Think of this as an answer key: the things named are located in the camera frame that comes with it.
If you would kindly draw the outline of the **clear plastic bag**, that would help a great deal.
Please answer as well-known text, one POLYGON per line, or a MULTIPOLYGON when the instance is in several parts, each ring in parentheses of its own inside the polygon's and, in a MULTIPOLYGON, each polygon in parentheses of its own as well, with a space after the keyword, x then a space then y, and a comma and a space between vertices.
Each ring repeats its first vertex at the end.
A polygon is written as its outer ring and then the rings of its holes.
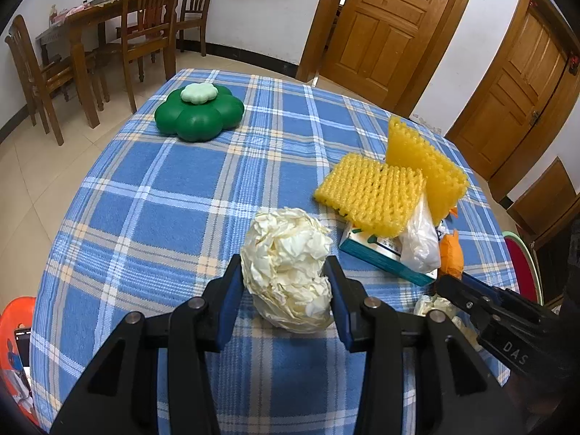
POLYGON ((435 231, 427 195, 421 198, 399 235, 400 262, 414 272, 428 274, 440 266, 439 237, 435 231))

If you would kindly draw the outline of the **white paper ball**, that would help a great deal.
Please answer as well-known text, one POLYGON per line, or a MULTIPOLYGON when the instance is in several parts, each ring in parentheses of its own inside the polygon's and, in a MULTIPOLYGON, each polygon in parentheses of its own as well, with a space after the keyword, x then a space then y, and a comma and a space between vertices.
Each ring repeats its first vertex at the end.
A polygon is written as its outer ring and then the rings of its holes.
POLYGON ((332 244, 329 228, 300 208, 254 217, 240 255, 244 286, 263 319, 296 334, 333 322, 331 285, 323 275, 332 244))

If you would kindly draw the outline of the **yellow foam net front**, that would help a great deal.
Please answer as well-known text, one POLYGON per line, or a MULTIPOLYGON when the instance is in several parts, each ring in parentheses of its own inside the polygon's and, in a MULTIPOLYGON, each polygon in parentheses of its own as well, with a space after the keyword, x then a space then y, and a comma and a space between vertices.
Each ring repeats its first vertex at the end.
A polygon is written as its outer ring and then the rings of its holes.
POLYGON ((316 188, 314 199, 369 234, 395 238, 405 230, 425 189, 419 169, 349 153, 316 188))

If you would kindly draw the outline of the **yellow foam net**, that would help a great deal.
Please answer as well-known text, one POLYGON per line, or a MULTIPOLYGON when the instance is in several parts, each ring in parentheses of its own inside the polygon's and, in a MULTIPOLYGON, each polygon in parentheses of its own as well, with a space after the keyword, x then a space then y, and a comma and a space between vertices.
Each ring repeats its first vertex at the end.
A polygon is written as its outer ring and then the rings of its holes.
POLYGON ((397 116, 389 119, 385 161, 392 166, 422 171, 435 225, 449 215, 469 187, 461 168, 397 116))
POLYGON ((419 169, 349 153, 316 188, 314 199, 369 234, 395 238, 405 230, 425 189, 419 169))

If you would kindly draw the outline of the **teal white medicine box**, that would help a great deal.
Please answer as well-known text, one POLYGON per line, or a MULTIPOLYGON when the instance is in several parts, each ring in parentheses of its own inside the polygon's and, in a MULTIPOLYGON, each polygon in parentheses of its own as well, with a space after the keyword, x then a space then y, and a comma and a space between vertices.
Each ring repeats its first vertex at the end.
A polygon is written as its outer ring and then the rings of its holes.
POLYGON ((338 247, 349 255, 420 287, 431 285, 438 277, 436 270, 424 274, 402 264, 400 261, 401 244, 398 238, 380 238, 348 225, 338 247))

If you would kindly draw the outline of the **orange snack wrapper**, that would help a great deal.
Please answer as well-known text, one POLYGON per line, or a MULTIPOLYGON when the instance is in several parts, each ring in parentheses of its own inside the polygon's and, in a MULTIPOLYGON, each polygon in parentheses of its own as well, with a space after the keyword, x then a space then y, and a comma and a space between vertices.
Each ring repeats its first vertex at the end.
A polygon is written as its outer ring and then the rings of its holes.
POLYGON ((456 229, 450 230, 445 219, 436 229, 439 234, 440 266, 439 276, 449 275, 462 280, 464 271, 464 255, 456 229))

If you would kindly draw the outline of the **small wooden cabinet door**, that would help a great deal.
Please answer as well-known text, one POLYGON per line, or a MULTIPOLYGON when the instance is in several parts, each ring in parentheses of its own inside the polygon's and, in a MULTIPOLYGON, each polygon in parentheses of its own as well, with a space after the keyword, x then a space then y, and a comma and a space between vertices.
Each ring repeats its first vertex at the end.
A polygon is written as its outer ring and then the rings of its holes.
POLYGON ((530 248, 545 245, 579 216, 579 194, 558 157, 507 213, 530 248))

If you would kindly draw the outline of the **smartphone on stool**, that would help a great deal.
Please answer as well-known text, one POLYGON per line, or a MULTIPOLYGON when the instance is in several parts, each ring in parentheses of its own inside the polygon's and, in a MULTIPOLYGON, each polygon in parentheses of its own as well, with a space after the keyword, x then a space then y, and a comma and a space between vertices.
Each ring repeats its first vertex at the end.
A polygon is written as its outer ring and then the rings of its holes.
POLYGON ((14 331, 14 336, 22 366, 29 367, 30 329, 25 327, 17 328, 14 331))

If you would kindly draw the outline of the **orange plastic stool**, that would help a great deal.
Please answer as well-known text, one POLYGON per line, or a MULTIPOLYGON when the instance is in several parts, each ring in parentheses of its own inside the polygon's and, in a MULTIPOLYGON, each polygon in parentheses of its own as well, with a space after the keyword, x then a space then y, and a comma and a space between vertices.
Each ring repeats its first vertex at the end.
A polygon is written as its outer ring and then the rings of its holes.
POLYGON ((1 381, 21 413, 36 427, 39 422, 29 383, 29 367, 23 367, 15 342, 17 328, 32 328, 36 299, 20 297, 9 302, 1 312, 1 381))

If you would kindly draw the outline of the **green flower-shaped container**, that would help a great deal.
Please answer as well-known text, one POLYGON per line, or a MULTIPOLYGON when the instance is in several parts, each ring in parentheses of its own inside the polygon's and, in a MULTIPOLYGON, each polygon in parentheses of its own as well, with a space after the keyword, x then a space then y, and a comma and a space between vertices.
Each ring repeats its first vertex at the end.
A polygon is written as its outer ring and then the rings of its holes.
POLYGON ((237 128, 244 112, 244 103, 229 88, 214 83, 189 83, 169 93, 156 108, 154 120, 161 134, 198 142, 237 128))

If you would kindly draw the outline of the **wooden door right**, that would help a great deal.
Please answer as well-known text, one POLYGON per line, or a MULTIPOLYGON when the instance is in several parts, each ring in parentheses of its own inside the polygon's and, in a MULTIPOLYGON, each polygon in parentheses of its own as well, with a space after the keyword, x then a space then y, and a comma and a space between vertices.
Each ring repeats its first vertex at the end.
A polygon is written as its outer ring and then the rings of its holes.
POLYGON ((550 0, 518 0, 497 55, 446 137, 502 201, 555 139, 578 93, 578 37, 550 0))

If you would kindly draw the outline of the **wooden chair left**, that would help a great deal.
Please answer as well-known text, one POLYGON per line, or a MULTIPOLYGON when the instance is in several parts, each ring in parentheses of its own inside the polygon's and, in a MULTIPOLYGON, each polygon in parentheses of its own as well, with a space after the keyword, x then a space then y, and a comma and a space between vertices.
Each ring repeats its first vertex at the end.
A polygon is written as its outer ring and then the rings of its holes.
POLYGON ((104 86, 106 79, 102 73, 103 63, 98 51, 85 50, 82 33, 71 29, 66 22, 57 26, 54 32, 69 38, 70 55, 44 67, 39 65, 22 15, 17 15, 12 20, 5 42, 17 68, 29 115, 39 115, 44 131, 54 134, 57 144, 61 145, 64 137, 52 102, 52 94, 62 90, 67 83, 73 83, 91 128, 99 125, 96 112, 103 109, 108 94, 105 88, 100 88, 104 86))

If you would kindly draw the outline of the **wooden chair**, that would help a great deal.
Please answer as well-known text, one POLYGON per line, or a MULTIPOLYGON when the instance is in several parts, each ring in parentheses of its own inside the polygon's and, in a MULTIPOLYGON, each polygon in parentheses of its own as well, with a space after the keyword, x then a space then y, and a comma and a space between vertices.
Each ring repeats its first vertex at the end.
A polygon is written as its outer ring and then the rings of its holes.
POLYGON ((207 16, 210 0, 181 0, 177 22, 179 48, 186 48, 185 33, 187 29, 198 29, 200 35, 200 55, 207 56, 207 16))
POLYGON ((104 86, 106 79, 102 73, 103 63, 98 51, 85 50, 82 33, 71 29, 66 22, 57 26, 54 32, 69 38, 70 55, 44 67, 39 65, 22 15, 17 15, 12 20, 5 42, 17 68, 29 115, 39 115, 44 131, 54 134, 57 144, 61 145, 64 137, 52 102, 52 94, 62 90, 67 83, 73 83, 91 128, 99 125, 96 112, 103 109, 108 94, 105 88, 100 88, 104 86))
POLYGON ((145 56, 161 51, 167 78, 175 75, 176 5, 177 0, 122 0, 118 40, 96 50, 100 62, 108 61, 113 55, 120 57, 133 112, 137 111, 137 104, 130 74, 131 63, 138 65, 138 76, 143 79, 145 56))

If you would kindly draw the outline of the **wooden door left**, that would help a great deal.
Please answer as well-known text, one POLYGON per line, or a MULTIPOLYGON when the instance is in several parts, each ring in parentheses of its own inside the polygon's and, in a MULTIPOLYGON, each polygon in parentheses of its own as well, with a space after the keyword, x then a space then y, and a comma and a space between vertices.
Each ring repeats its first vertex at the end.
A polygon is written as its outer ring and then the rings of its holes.
POLYGON ((410 116, 469 0, 319 0, 296 77, 410 116))

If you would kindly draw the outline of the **wooden dining table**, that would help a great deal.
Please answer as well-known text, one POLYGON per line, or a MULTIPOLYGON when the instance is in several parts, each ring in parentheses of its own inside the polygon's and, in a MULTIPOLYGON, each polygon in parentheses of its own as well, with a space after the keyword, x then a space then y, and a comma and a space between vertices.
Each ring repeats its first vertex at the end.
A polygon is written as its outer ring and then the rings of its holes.
POLYGON ((49 62, 50 43, 68 43, 78 98, 91 128, 99 125, 99 118, 96 96, 87 69, 86 52, 106 43, 105 24, 120 17, 121 13, 122 0, 92 0, 80 8, 80 11, 66 16, 62 22, 50 26, 36 38, 42 65, 49 62))

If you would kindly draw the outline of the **wooden chair middle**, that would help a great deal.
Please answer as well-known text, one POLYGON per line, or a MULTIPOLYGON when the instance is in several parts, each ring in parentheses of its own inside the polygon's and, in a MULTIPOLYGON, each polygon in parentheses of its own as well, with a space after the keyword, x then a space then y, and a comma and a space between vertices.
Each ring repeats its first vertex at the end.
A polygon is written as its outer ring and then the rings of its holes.
POLYGON ((131 63, 138 65, 138 76, 143 79, 145 56, 161 51, 167 78, 175 75, 176 5, 177 0, 122 0, 118 40, 96 50, 100 62, 108 61, 113 55, 120 57, 133 112, 137 111, 137 104, 130 74, 131 63))

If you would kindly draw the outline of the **wooden chair far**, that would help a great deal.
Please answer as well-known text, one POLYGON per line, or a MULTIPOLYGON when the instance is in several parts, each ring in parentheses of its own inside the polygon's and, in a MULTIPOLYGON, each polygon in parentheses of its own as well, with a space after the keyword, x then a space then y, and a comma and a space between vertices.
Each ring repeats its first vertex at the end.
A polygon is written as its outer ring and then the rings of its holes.
POLYGON ((179 48, 186 48, 185 33, 187 29, 198 29, 200 35, 200 55, 207 56, 207 16, 210 0, 181 0, 177 22, 179 48))

